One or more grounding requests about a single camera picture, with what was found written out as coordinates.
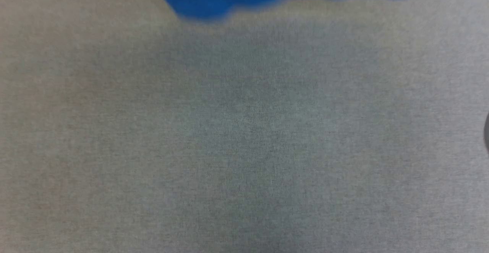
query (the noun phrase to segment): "gray textile background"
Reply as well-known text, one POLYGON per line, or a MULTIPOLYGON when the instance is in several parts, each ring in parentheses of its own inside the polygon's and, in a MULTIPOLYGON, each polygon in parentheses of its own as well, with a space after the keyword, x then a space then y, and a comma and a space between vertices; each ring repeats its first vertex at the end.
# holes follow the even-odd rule
POLYGON ((0 0, 0 252, 489 252, 488 4, 0 0))

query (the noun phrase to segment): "gray upholstery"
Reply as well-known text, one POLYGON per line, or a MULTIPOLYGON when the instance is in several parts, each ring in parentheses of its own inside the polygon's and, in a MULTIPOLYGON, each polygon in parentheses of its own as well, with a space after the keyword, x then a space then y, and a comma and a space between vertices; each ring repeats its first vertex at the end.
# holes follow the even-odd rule
POLYGON ((488 2, 0 0, 0 252, 489 252, 488 2))

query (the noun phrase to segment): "gray surface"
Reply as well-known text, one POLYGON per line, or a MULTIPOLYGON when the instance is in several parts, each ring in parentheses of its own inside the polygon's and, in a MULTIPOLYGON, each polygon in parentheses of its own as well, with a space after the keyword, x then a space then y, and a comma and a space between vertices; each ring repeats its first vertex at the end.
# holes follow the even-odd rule
POLYGON ((0 252, 489 252, 488 3, 0 0, 0 252))

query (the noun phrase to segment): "gray tablecloth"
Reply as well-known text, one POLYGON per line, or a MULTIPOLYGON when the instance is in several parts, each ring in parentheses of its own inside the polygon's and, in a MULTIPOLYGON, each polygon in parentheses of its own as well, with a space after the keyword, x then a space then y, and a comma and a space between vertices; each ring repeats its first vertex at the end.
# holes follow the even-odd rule
POLYGON ((488 3, 0 0, 0 252, 489 252, 488 3))

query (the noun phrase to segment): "gray fabric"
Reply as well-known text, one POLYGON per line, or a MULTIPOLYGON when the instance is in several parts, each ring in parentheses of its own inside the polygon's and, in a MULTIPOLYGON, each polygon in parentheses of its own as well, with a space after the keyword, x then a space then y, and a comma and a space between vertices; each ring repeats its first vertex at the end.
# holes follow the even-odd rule
POLYGON ((489 0, 0 0, 0 252, 487 253, 489 0))

